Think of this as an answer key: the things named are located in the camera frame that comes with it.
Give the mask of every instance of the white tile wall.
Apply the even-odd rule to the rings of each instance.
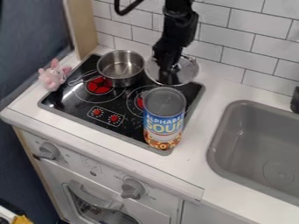
[[[299,43],[256,36],[253,52],[299,62]]]
[[[256,73],[253,71],[247,71],[245,73],[243,83],[248,86],[263,88],[283,95],[292,95],[295,87],[299,85],[299,82],[296,81],[285,80],[272,75]]]
[[[200,15],[200,22],[210,25],[227,26],[229,17],[228,8],[205,3],[194,3],[193,9]]]
[[[249,51],[254,41],[254,34],[202,24],[199,39],[216,45]]]
[[[289,32],[288,40],[299,42],[299,21],[294,20]]]
[[[116,37],[132,39],[131,26],[128,24],[117,23],[105,18],[94,18],[96,31],[111,34]]]
[[[133,10],[126,16],[118,16],[115,12],[114,6],[111,4],[112,19],[117,22],[141,26],[144,28],[151,29],[153,24],[153,17],[150,12],[143,10]]]
[[[164,0],[144,0],[126,17],[113,2],[94,0],[100,45],[150,56]],[[196,0],[193,9],[200,29],[184,53],[198,57],[204,73],[284,95],[299,85],[299,0]]]
[[[244,10],[232,10],[229,27],[285,39],[292,20]]]
[[[222,46],[193,41],[184,52],[199,58],[220,61]]]
[[[111,18],[110,4],[93,1],[94,15],[100,18]]]
[[[109,48],[115,48],[115,39],[112,35],[108,35],[105,33],[98,32],[98,41],[102,46],[106,46]]]
[[[247,11],[261,11],[263,5],[263,0],[199,0],[198,2],[223,5]]]
[[[161,38],[161,35],[159,31],[133,27],[133,40],[144,44],[154,45]]]
[[[225,48],[222,62],[237,67],[244,67],[254,71],[272,74],[275,70],[277,59],[269,58],[251,52],[243,52]]]
[[[263,12],[299,19],[299,1],[297,0],[267,0]]]
[[[208,75],[215,75],[229,81],[241,82],[244,70],[236,66],[228,66],[207,59],[198,59],[200,72]]]
[[[280,60],[275,71],[275,75],[287,78],[293,81],[299,81],[299,64]]]

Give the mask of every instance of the red burner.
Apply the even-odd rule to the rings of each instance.
[[[95,109],[94,111],[95,116],[100,116],[101,115],[101,110],[100,109]]]
[[[143,98],[142,97],[138,97],[136,99],[136,103],[137,103],[137,106],[139,109],[144,109],[144,106],[143,106]]]
[[[93,94],[105,94],[111,90],[111,85],[103,77],[96,78],[87,83],[87,90]]]
[[[116,123],[118,122],[120,118],[118,117],[118,115],[112,115],[110,116],[110,121],[113,122],[113,123]]]

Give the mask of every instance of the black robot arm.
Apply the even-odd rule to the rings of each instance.
[[[124,10],[120,10],[120,0],[115,0],[115,11],[121,16],[126,15],[142,1],[135,0]],[[160,67],[161,79],[167,80],[176,73],[176,65],[184,47],[195,38],[199,15],[192,10],[192,2],[193,0],[165,0],[163,34],[153,46],[154,59]]]

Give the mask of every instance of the gray sink basin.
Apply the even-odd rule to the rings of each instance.
[[[299,206],[299,115],[236,101],[222,117],[207,160],[221,177]]]

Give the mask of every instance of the soup can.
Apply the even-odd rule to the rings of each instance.
[[[153,148],[166,151],[181,141],[186,108],[184,95],[172,87],[156,87],[143,97],[143,135]]]

